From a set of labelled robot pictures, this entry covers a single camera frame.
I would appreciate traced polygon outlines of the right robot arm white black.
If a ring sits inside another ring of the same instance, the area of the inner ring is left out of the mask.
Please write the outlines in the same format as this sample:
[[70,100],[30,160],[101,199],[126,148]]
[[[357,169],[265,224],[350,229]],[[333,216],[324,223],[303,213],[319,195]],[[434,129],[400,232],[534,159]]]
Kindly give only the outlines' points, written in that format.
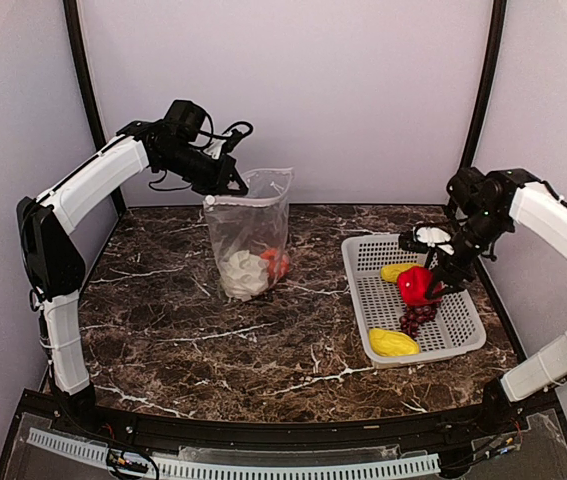
[[[437,264],[425,298],[437,300],[466,287],[472,265],[494,255],[503,236],[522,230],[532,240],[529,248],[511,245],[509,261],[515,286],[525,293],[508,292],[517,299],[518,313],[539,313],[535,326],[546,326],[559,314],[567,315],[567,202],[545,180],[524,169],[481,173],[459,170],[447,184],[452,203],[464,218],[450,234],[436,227],[417,227],[411,235],[435,255]],[[484,434],[497,432],[512,416],[512,405],[567,380],[567,327],[556,339],[542,335],[538,352],[504,373],[486,392],[491,397],[473,413],[473,424]]]

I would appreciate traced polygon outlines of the orange pumpkin toy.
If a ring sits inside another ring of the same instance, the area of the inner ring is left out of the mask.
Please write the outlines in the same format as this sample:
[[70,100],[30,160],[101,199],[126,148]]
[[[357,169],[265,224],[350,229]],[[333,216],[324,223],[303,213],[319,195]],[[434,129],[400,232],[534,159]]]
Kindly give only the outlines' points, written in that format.
[[268,277],[272,282],[280,280],[289,272],[289,256],[281,249],[269,248],[260,254],[260,258],[267,263]]

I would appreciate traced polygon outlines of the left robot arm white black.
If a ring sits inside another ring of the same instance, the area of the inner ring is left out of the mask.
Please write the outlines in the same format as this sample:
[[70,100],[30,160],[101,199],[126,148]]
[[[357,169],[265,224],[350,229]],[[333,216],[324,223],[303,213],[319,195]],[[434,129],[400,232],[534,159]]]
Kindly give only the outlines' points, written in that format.
[[236,169],[232,150],[253,131],[239,121],[209,143],[196,146],[182,122],[133,121],[72,173],[34,198],[16,206],[21,255],[41,313],[42,345],[55,386],[68,396],[91,387],[83,359],[78,322],[85,262],[70,236],[80,222],[127,180],[151,169],[180,176],[192,191],[244,196],[248,187]]

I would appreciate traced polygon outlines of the red bell pepper toy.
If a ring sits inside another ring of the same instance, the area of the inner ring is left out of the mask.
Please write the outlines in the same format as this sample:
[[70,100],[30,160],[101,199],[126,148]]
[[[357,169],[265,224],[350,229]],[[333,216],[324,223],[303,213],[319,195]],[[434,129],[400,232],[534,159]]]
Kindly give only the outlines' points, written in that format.
[[442,298],[440,300],[427,300],[425,298],[429,279],[430,273],[427,268],[421,266],[414,267],[398,277],[397,287],[406,306],[424,306],[442,301]]

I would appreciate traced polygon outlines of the white cauliflower toy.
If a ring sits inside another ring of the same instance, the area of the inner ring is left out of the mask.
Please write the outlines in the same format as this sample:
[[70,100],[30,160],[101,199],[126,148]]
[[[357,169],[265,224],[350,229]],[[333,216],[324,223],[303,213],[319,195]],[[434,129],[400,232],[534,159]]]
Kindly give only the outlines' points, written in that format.
[[248,250],[240,250],[219,264],[221,285],[232,299],[249,301],[269,287],[269,263]]

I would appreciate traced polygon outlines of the clear zip top bag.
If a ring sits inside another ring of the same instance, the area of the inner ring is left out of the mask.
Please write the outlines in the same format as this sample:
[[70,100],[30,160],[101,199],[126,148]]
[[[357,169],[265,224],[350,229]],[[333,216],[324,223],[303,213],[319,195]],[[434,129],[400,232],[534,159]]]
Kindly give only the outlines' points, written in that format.
[[[218,272],[219,264],[240,250],[258,256],[269,248],[287,253],[289,193],[294,170],[253,169],[243,179],[248,186],[246,196],[208,195],[202,202]],[[283,278],[269,280],[267,290]]]

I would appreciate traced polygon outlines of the white plastic basket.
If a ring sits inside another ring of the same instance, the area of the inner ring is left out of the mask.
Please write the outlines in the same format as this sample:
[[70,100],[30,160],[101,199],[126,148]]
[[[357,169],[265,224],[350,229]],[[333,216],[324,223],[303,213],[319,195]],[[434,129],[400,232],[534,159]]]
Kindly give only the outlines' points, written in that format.
[[397,234],[351,237],[341,252],[362,346],[377,369],[448,360],[486,342],[466,291],[425,298],[436,265],[430,254],[399,246]]

